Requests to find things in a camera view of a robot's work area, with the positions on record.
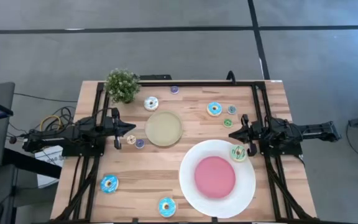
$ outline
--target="green plant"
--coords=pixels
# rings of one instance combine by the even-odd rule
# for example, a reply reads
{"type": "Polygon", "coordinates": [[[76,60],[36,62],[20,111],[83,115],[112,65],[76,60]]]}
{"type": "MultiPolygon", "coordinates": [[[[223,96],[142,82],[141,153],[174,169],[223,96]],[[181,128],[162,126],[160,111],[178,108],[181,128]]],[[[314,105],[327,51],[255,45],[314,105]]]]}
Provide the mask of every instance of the green plant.
{"type": "Polygon", "coordinates": [[[107,76],[104,88],[113,102],[130,103],[139,92],[139,77],[128,70],[114,69],[107,76]]]}

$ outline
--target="wooden tabletop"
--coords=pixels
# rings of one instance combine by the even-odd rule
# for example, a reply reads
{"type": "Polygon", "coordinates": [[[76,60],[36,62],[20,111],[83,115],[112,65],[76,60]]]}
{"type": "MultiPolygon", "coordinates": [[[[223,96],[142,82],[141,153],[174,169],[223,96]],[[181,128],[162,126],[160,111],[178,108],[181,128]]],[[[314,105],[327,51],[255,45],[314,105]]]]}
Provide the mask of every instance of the wooden tabletop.
{"type": "MultiPolygon", "coordinates": [[[[75,120],[91,116],[97,83],[96,81],[83,82],[75,120]]],[[[266,81],[266,87],[272,116],[291,120],[283,83],[266,81]]],[[[261,93],[259,93],[259,98],[263,105],[261,93]]],[[[133,145],[128,145],[125,140],[127,134],[121,141],[122,149],[119,151],[114,148],[114,137],[108,138],[104,156],[100,160],[91,221],[131,222],[132,218],[137,217],[140,222],[210,222],[211,217],[195,210],[183,196],[178,176],[180,163],[191,147],[208,139],[222,139],[240,144],[239,141],[228,138],[227,135],[241,127],[242,114],[248,114],[250,121],[257,119],[251,88],[248,86],[180,87],[179,93],[173,95],[166,86],[141,87],[133,103],[126,105],[118,103],[113,107],[119,109],[123,122],[136,124],[136,128],[128,134],[144,139],[145,147],[136,149],[133,145]],[[160,106],[157,111],[170,110],[180,115],[183,122],[183,135],[172,147],[154,146],[145,136],[145,123],[153,114],[145,110],[143,106],[148,96],[158,98],[160,106]],[[218,117],[208,115],[206,105],[212,101],[219,102],[223,108],[236,105],[237,114],[229,115],[226,110],[223,110],[218,117]],[[224,118],[231,118],[234,126],[225,128],[224,118]],[[107,174],[118,176],[119,188],[114,194],[104,194],[99,188],[101,179],[107,174]],[[157,210],[158,201],[163,197],[171,197],[177,203],[177,211],[169,219],[162,218],[157,210]]],[[[67,206],[76,160],[77,158],[70,157],[64,162],[51,218],[61,214],[67,206]]],[[[242,213],[229,219],[222,219],[222,221],[274,220],[264,158],[257,154],[250,160],[256,174],[254,198],[242,213]]],[[[282,160],[289,191],[307,213],[315,216],[316,212],[303,164],[293,156],[282,156],[282,160]]],[[[76,185],[78,185],[80,171],[81,166],[77,170],[76,185]]],[[[277,192],[282,216],[285,217],[282,195],[278,189],[277,192]]],[[[86,192],[85,195],[81,204],[80,218],[85,214],[88,193],[86,192]]]]}

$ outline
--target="toy donut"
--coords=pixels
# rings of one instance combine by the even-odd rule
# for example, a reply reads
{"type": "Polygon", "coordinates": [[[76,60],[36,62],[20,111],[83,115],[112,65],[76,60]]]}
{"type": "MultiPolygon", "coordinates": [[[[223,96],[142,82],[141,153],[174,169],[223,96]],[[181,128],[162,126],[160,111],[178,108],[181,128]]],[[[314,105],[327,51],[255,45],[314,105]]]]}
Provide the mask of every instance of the toy donut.
{"type": "Polygon", "coordinates": [[[222,106],[217,102],[212,102],[206,107],[206,111],[211,116],[219,116],[222,113],[222,106]]]}
{"type": "Polygon", "coordinates": [[[100,189],[104,193],[114,193],[118,188],[118,178],[115,175],[107,175],[100,182],[100,189]]]}
{"type": "Polygon", "coordinates": [[[172,198],[165,197],[160,200],[160,203],[158,203],[158,211],[160,212],[160,215],[164,218],[169,218],[173,214],[175,214],[175,211],[177,210],[177,205],[172,200],[172,198]]]}
{"type": "Polygon", "coordinates": [[[136,137],[135,136],[130,135],[130,136],[127,137],[127,143],[128,144],[135,144],[135,142],[136,142],[136,137]]]}
{"type": "Polygon", "coordinates": [[[248,152],[244,149],[243,146],[240,145],[233,145],[230,150],[230,157],[232,160],[236,162],[244,161],[248,156],[248,152]]]}
{"type": "Polygon", "coordinates": [[[231,114],[231,115],[236,114],[236,112],[237,112],[236,106],[230,105],[229,107],[227,107],[227,112],[228,112],[229,114],[231,114]]]}
{"type": "Polygon", "coordinates": [[[172,94],[179,93],[179,87],[178,86],[171,86],[171,93],[172,94]]]}
{"type": "Polygon", "coordinates": [[[223,120],[223,126],[231,128],[233,127],[233,122],[230,119],[226,118],[225,120],[223,120]]]}
{"type": "Polygon", "coordinates": [[[144,100],[144,108],[148,111],[155,111],[158,108],[158,99],[154,96],[147,97],[144,100]]]}
{"type": "Polygon", "coordinates": [[[135,147],[136,147],[137,149],[143,149],[143,147],[144,147],[144,140],[143,140],[143,139],[138,139],[138,140],[136,140],[135,147]]]}

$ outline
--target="white frosted donut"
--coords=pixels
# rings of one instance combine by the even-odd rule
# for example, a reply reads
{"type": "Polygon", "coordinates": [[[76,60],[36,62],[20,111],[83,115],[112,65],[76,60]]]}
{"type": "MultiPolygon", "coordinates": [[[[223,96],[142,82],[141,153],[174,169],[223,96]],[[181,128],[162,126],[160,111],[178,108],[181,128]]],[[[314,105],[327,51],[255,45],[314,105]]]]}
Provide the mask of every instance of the white frosted donut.
{"type": "Polygon", "coordinates": [[[135,142],[136,142],[136,137],[133,136],[133,135],[128,136],[128,137],[127,137],[127,142],[128,142],[128,144],[135,144],[135,142]]]}
{"type": "Polygon", "coordinates": [[[144,108],[148,111],[155,111],[158,108],[158,99],[154,96],[147,97],[144,100],[144,108]]]}

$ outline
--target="white plate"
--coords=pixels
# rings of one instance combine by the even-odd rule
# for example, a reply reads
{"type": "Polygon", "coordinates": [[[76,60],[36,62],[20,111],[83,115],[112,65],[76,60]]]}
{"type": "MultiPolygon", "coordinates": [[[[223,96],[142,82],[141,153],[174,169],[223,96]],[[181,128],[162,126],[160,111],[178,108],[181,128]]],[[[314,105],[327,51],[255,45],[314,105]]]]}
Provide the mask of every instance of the white plate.
{"type": "Polygon", "coordinates": [[[217,218],[231,218],[247,208],[255,193],[255,172],[249,158],[235,162],[230,158],[233,144],[223,140],[207,140],[193,146],[180,164],[180,188],[185,198],[197,211],[217,218]],[[205,197],[195,183],[198,163],[209,156],[219,156],[230,163],[236,174],[236,184],[231,193],[220,199],[205,197]]]}

